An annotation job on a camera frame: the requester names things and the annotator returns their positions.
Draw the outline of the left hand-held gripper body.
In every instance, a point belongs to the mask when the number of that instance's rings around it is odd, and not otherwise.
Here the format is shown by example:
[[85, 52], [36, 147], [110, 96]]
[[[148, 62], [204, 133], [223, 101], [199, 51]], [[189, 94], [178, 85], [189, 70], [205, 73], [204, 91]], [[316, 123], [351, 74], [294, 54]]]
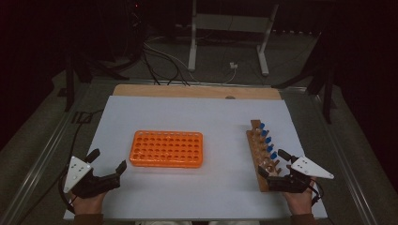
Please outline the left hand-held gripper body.
[[79, 198], [87, 199], [120, 187], [121, 167], [113, 174], [98, 177], [93, 174], [94, 168], [91, 166], [95, 159], [96, 157], [86, 157], [84, 160], [71, 158], [64, 193], [71, 192]]

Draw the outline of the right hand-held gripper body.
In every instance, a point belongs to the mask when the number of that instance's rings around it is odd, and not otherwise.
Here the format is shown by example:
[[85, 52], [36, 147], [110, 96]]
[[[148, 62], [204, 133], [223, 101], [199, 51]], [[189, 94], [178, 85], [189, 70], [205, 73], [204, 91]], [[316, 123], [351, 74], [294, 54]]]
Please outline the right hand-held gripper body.
[[271, 191], [281, 191], [289, 193], [302, 193], [310, 187], [312, 178], [333, 179], [334, 175], [309, 158], [289, 157], [291, 162], [290, 174], [283, 177], [269, 176], [267, 178], [268, 188]]

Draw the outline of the wooden test tube rack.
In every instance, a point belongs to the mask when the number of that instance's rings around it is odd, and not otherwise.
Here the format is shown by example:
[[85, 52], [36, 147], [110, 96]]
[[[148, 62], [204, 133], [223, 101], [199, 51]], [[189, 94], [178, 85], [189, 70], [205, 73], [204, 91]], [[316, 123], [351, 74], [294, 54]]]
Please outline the wooden test tube rack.
[[258, 119], [254, 119], [251, 121], [251, 129], [246, 131], [246, 136], [248, 139], [250, 151], [253, 159], [253, 166], [256, 172], [256, 178], [258, 182], [258, 186], [262, 192], [268, 192], [268, 182], [267, 178], [263, 178], [257, 172], [257, 167], [261, 166], [266, 169], [269, 173], [269, 176], [279, 176], [281, 169], [278, 168], [279, 160], [277, 158], [273, 159], [270, 162], [266, 162], [266, 158], [269, 155], [264, 154], [266, 147], [262, 146], [262, 142], [259, 140], [259, 134], [255, 131], [255, 129], [262, 123]]

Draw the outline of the orange plastic test tube rack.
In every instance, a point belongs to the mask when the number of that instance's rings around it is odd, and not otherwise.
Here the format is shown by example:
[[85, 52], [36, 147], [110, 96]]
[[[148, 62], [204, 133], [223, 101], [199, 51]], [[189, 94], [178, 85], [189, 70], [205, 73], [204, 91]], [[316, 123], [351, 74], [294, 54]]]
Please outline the orange plastic test tube rack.
[[137, 167], [200, 168], [204, 137], [194, 131], [138, 130], [130, 148], [130, 162]]

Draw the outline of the person's left hand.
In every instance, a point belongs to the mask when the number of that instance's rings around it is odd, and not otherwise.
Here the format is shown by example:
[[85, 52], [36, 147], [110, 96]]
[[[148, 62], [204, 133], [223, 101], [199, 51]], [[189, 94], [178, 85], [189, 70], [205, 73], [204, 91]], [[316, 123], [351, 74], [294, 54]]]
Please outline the person's left hand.
[[106, 196], [106, 192], [101, 193], [92, 198], [82, 199], [72, 194], [72, 206], [74, 208], [74, 213], [78, 215], [94, 215], [102, 213], [102, 204]]

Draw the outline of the person's right hand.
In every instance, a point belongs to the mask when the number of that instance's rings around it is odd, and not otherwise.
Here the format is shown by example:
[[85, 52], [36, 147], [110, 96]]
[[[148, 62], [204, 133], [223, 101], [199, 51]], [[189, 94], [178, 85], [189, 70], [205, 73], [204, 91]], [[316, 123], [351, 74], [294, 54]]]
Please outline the person's right hand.
[[283, 196], [287, 201], [289, 211], [293, 216], [307, 215], [312, 213], [313, 186], [314, 181], [312, 181], [310, 186], [307, 187], [302, 193], [283, 193]]

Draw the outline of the black tripod stand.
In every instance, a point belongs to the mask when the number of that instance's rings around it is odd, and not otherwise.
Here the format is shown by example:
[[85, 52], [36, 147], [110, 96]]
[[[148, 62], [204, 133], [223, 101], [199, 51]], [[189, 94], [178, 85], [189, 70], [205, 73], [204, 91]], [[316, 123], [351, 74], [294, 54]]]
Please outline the black tripod stand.
[[312, 77], [306, 92], [308, 95], [318, 95], [320, 91], [323, 91], [322, 113], [329, 124], [331, 123], [332, 86], [338, 47], [339, 40], [333, 33], [322, 32], [300, 74], [285, 82], [272, 85], [273, 88], [285, 89], [294, 83]]
[[79, 80], [83, 83], [90, 83], [93, 76], [90, 72], [88, 66], [92, 66], [104, 74], [120, 81], [126, 81], [128, 78], [118, 73], [112, 71], [101, 64], [98, 60], [89, 56], [85, 52], [67, 51], [65, 53], [66, 62], [66, 88], [64, 89], [64, 94], [67, 98], [65, 111], [68, 112], [74, 101], [75, 101], [75, 91], [74, 91], [74, 75], [77, 75]]

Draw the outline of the white table sheet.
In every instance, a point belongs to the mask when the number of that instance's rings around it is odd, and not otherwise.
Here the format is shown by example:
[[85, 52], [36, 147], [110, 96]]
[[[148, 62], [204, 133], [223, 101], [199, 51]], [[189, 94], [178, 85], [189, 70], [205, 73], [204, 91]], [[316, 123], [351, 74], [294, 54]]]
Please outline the white table sheet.
[[198, 169], [143, 168], [132, 164], [121, 186], [103, 202], [115, 220], [263, 220], [290, 212], [278, 192], [260, 191], [246, 132], [251, 121], [265, 123], [275, 148], [301, 156], [298, 134], [281, 100], [178, 97], [108, 99], [92, 148], [98, 176], [128, 160], [133, 136], [143, 130], [199, 131], [204, 160]]

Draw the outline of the grey metal stand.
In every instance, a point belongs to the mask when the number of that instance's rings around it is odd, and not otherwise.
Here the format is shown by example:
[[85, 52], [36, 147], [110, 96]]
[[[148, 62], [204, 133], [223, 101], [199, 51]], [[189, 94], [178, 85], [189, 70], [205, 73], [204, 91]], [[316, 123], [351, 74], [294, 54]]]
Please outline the grey metal stand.
[[273, 4], [267, 17], [249, 17], [238, 15], [205, 14], [197, 12], [197, 0], [192, 0], [191, 7], [191, 47], [188, 59], [188, 71], [194, 72], [196, 67], [198, 29], [262, 33], [263, 41], [256, 46], [256, 54], [261, 69], [261, 74], [269, 74], [266, 59], [266, 47], [270, 37], [279, 5]]

